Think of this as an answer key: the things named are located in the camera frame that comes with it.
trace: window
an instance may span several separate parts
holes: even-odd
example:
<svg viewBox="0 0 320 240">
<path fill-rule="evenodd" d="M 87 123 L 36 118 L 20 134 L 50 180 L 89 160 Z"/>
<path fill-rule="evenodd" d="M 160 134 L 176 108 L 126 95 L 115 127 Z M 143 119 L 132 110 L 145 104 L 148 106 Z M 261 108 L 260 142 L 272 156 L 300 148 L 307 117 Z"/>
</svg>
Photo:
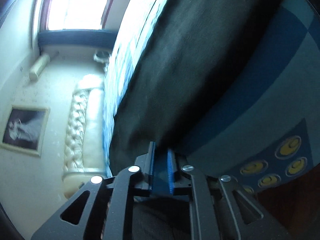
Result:
<svg viewBox="0 0 320 240">
<path fill-rule="evenodd" d="M 108 0 L 47 0 L 41 24 L 45 30 L 101 29 Z"/>
</svg>

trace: mattress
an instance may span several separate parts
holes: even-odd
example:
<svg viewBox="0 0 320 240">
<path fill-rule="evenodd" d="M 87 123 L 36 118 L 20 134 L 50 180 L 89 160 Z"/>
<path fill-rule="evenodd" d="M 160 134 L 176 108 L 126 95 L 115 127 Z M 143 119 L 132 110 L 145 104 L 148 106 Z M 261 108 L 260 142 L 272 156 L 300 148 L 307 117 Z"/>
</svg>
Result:
<svg viewBox="0 0 320 240">
<path fill-rule="evenodd" d="M 121 22 L 105 75 L 103 148 L 108 177 L 112 176 L 109 168 L 109 147 L 114 116 L 166 2 L 167 0 L 130 0 Z"/>
</svg>

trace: white picture frame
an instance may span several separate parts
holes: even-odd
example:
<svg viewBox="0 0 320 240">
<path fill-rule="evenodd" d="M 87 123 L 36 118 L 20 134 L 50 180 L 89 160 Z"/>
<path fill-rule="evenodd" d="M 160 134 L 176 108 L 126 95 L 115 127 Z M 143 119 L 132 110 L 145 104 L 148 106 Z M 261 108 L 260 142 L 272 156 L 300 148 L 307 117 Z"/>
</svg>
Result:
<svg viewBox="0 0 320 240">
<path fill-rule="evenodd" d="M 50 109 L 12 105 L 5 127 L 0 130 L 0 147 L 41 157 L 41 148 Z"/>
</svg>

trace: dark fabric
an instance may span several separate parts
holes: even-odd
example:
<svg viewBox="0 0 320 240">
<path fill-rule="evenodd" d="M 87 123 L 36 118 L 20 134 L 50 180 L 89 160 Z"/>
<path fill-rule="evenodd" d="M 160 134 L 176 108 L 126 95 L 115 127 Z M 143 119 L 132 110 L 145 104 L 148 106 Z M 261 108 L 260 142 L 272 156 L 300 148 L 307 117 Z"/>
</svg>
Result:
<svg viewBox="0 0 320 240">
<path fill-rule="evenodd" d="M 174 146 L 246 65 L 281 0 L 169 0 L 115 116 L 113 175 Z"/>
<path fill-rule="evenodd" d="M 132 217 L 133 240 L 190 240 L 188 202 L 156 199 L 136 203 Z"/>
</svg>

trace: bright window pane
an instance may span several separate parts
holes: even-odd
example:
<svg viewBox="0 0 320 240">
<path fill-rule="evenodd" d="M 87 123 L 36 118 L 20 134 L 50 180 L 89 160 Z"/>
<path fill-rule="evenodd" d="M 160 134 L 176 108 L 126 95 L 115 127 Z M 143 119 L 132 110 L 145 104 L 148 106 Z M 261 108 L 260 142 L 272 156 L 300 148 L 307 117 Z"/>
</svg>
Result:
<svg viewBox="0 0 320 240">
<path fill-rule="evenodd" d="M 101 29 L 107 0 L 52 0 L 48 29 Z"/>
</svg>

